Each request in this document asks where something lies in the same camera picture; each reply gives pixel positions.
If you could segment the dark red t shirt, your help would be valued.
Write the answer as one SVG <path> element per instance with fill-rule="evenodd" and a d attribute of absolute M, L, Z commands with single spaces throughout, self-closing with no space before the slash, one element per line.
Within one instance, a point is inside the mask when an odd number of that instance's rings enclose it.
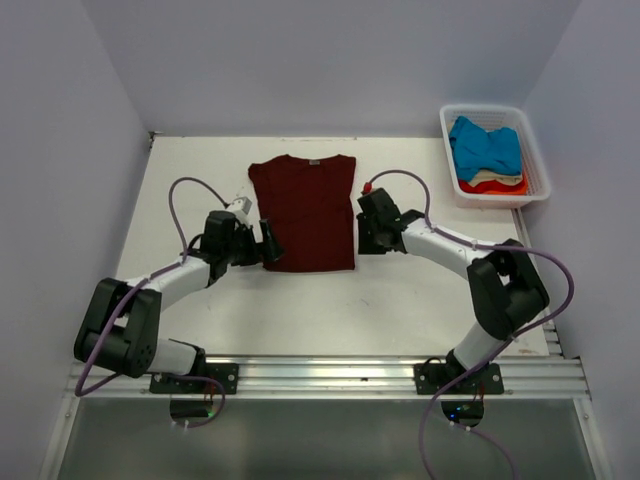
<path fill-rule="evenodd" d="M 309 165 L 320 160 L 320 165 Z M 260 216 L 284 249 L 264 268 L 281 273 L 325 273 L 355 268 L 351 202 L 356 159 L 280 155 L 248 168 Z"/>

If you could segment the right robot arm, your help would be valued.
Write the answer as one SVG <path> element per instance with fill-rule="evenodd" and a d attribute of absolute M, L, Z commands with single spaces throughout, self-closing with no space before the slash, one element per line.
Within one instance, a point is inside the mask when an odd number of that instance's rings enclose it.
<path fill-rule="evenodd" d="M 358 253 L 399 252 L 432 261 L 468 283 L 475 323 L 445 360 L 414 368 L 416 390 L 431 393 L 448 384 L 468 392 L 496 366 L 482 359 L 511 339 L 549 305 L 549 295 L 523 245 L 475 243 L 430 225 L 417 210 L 402 213 L 382 188 L 367 183 L 358 199 Z"/>

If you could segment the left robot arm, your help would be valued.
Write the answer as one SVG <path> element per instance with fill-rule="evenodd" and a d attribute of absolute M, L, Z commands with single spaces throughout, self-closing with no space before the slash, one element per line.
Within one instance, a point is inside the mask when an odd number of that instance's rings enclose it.
<path fill-rule="evenodd" d="M 186 255 L 160 270 L 130 280 L 106 278 L 96 286 L 74 343 L 86 367 L 138 378 L 172 374 L 185 392 L 208 379 L 203 350 L 159 336 L 162 313 L 220 280 L 230 267 L 276 261 L 284 250 L 268 220 L 259 221 L 261 241 L 238 212 L 212 211 L 204 231 L 187 244 Z"/>

